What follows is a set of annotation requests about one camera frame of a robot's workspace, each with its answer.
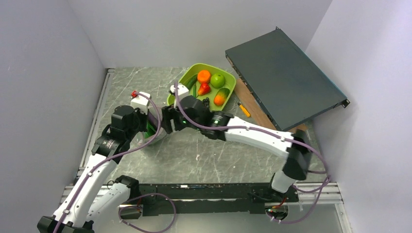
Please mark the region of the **purple toy eggplant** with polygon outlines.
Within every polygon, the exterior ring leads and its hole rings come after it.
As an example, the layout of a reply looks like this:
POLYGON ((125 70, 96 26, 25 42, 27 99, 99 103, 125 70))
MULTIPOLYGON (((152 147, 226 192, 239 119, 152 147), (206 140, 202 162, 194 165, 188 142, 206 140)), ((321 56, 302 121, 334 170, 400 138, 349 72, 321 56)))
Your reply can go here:
POLYGON ((154 116, 151 112, 148 113, 148 122, 156 132, 158 128, 161 128, 161 120, 154 116))

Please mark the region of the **white green toy leek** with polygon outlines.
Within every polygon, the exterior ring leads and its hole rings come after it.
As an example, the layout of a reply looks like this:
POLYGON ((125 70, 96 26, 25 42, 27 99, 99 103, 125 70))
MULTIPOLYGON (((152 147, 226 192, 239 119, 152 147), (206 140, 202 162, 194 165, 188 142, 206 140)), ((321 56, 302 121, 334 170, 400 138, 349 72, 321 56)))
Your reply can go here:
POLYGON ((156 132, 153 130, 153 128, 151 127, 151 125, 149 124, 147 120, 146 131, 142 133, 143 139, 149 139, 150 137, 154 136, 155 133, 156 132))

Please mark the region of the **clear zip top bag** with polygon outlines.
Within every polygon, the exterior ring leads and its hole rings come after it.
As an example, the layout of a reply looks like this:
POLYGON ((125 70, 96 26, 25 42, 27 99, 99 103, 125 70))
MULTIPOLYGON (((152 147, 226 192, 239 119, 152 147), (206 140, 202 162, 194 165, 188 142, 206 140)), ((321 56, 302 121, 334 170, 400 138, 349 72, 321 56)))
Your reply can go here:
POLYGON ((166 131, 160 127, 159 133, 155 136, 158 129, 158 120, 152 112, 148 112, 147 131, 137 133, 137 145, 141 146, 147 142, 154 144, 167 136, 166 131))

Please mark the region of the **yellow green toy mango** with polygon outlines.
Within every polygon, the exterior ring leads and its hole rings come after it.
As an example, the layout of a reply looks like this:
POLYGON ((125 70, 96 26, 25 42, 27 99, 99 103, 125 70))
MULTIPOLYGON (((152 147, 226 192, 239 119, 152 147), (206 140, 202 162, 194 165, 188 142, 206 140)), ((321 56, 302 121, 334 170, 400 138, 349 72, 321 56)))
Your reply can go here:
POLYGON ((223 106, 229 97, 230 90, 228 88, 221 88, 217 91, 215 97, 214 97, 214 104, 216 106, 223 106))

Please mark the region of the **green plastic tray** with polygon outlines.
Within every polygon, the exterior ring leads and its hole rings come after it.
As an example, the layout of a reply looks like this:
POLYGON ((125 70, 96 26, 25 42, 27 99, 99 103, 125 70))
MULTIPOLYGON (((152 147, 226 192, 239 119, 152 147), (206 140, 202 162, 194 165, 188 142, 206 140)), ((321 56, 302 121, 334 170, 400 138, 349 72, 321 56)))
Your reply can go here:
POLYGON ((192 65, 178 82, 189 90, 189 95, 199 100, 209 99, 211 111, 223 110, 236 86, 236 78, 232 74, 203 63, 192 65), (210 76, 207 85, 200 83, 198 79, 199 73, 205 76, 206 72, 210 76))

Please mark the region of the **orange toy fruit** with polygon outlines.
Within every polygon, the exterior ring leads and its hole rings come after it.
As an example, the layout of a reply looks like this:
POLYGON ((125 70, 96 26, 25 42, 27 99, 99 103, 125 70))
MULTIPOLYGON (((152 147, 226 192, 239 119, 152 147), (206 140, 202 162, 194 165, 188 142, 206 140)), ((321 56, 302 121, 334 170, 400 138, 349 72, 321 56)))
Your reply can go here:
POLYGON ((197 74, 197 81, 200 84, 210 83, 211 73, 208 70, 201 70, 197 74))

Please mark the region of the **green toy apple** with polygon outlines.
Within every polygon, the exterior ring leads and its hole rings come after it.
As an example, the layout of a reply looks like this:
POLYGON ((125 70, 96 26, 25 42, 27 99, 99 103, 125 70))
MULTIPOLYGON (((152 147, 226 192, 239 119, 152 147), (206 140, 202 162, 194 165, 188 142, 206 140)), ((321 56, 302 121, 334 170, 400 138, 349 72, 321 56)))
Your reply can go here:
POLYGON ((215 73, 210 78, 210 84, 214 88, 222 88, 225 84, 225 76, 220 73, 215 73))

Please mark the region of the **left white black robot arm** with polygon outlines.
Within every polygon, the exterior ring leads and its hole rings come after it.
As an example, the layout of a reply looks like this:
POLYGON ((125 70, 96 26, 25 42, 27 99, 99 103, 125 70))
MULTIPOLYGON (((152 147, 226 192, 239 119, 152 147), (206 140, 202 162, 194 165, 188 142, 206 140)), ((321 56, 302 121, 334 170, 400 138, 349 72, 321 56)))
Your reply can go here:
POLYGON ((52 216, 42 216, 37 224, 41 233, 92 233, 94 216, 90 210, 105 179, 119 164, 119 153, 130 149, 138 132, 147 131, 148 107, 132 104, 115 108, 108 124, 95 141, 84 172, 66 200, 52 216))

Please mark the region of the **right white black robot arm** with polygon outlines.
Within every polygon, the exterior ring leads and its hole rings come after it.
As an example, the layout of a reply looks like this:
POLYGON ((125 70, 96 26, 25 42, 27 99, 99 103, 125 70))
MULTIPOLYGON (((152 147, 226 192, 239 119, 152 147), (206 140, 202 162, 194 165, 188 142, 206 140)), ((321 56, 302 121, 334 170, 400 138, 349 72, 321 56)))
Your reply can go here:
POLYGON ((167 133, 192 128, 209 139, 244 143, 282 158, 283 166, 274 173, 268 187, 273 201, 282 200, 296 181, 307 179, 312 152, 305 131, 264 128, 223 111, 211 111, 192 96, 182 98, 180 106, 172 104, 161 110, 161 126, 167 133))

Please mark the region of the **black toy grapes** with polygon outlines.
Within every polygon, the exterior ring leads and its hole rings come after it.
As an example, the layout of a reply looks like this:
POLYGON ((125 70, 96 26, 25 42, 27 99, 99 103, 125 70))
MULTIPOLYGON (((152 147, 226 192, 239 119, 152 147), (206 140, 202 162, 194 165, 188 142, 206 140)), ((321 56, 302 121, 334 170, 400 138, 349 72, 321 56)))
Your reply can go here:
POLYGON ((205 98, 202 100, 202 104, 206 107, 209 108, 210 107, 210 100, 209 98, 205 98))

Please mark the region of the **red toy pepper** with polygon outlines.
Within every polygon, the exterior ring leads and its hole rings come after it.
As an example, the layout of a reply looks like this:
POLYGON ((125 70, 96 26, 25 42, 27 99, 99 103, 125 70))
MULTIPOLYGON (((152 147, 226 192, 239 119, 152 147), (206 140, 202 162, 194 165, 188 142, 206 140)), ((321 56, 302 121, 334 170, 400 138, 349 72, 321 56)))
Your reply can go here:
POLYGON ((202 83, 197 91, 198 96, 203 96, 211 92, 211 87, 208 83, 202 83))

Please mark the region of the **green toy cucumber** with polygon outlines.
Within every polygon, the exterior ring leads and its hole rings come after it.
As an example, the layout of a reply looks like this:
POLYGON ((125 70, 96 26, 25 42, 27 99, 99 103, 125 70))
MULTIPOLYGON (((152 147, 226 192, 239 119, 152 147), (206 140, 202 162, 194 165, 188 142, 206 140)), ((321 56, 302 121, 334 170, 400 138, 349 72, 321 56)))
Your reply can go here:
POLYGON ((197 82, 197 74, 194 74, 192 77, 189 78, 189 80, 186 82, 185 87, 188 90, 191 90, 192 87, 196 84, 197 82))

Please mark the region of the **dark rack server chassis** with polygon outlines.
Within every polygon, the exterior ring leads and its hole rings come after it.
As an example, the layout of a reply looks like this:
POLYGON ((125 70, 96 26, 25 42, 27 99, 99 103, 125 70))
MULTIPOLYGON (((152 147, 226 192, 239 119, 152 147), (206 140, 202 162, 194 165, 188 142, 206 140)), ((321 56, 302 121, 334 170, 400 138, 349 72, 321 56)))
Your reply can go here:
POLYGON ((279 131, 350 104, 336 84, 280 28, 227 49, 225 56, 279 131))

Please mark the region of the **yellow handled screwdriver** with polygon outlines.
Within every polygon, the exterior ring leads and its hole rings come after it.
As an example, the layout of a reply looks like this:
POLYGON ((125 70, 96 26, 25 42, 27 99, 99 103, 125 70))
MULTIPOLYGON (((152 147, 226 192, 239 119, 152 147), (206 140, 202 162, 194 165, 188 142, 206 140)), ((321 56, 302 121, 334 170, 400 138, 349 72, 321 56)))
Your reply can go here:
POLYGON ((242 112, 245 114, 246 117, 251 117, 251 114, 248 112, 248 110, 243 106, 241 102, 237 102, 237 105, 239 108, 242 110, 242 112))

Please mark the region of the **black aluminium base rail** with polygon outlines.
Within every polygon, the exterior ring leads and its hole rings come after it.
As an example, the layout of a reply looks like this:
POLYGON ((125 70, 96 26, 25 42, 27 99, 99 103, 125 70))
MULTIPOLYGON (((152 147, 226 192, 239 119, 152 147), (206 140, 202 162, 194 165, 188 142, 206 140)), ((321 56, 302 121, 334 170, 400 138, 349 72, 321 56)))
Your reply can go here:
POLYGON ((141 184, 123 177, 111 185, 83 187, 76 196, 76 187, 68 187, 61 201, 65 222, 80 226, 98 222, 115 208, 122 209, 125 219, 138 215, 205 214, 248 212, 273 214, 285 219, 290 205, 341 204, 341 193, 330 183, 315 190, 314 183, 298 183, 284 194, 273 191, 268 183, 189 183, 141 184))

